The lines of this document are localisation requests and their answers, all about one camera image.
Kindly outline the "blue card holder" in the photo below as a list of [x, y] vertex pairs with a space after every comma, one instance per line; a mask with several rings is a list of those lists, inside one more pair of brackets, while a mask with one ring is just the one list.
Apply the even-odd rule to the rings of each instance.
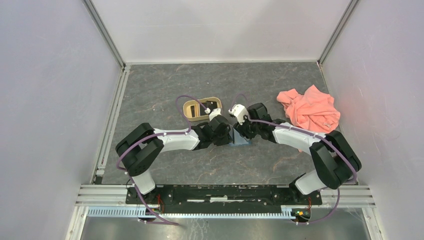
[[241, 134], [234, 128], [231, 129], [231, 142], [229, 143], [232, 147], [237, 146], [248, 146], [251, 145], [252, 142], [250, 140], [246, 140]]

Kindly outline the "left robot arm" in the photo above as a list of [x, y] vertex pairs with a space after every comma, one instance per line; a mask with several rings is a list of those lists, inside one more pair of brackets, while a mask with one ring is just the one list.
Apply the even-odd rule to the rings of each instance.
[[160, 153], [228, 145], [232, 141], [230, 130], [230, 123], [222, 115], [181, 130], [162, 130], [145, 122], [116, 145], [117, 166], [123, 164], [123, 169], [138, 188], [139, 199], [151, 204], [157, 198], [157, 190], [150, 166]]

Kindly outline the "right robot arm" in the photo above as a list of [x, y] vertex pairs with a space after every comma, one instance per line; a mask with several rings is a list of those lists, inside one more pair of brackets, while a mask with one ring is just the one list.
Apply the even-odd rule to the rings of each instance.
[[235, 104], [228, 111], [236, 119], [234, 129], [245, 139], [256, 136], [275, 144], [287, 145], [311, 156], [314, 170], [302, 174], [290, 183], [289, 199], [302, 204], [309, 194], [357, 180], [362, 163], [343, 134], [337, 130], [319, 133], [295, 127], [281, 120], [273, 120], [263, 103], [249, 107]]

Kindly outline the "beige card tray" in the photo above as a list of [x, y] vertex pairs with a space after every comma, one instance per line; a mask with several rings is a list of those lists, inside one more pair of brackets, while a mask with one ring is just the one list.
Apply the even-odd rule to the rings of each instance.
[[[222, 108], [222, 102], [218, 97], [202, 98], [199, 101], [211, 111], [217, 108]], [[209, 119], [205, 109], [196, 100], [189, 100], [185, 102], [182, 110], [189, 122], [198, 122]]]

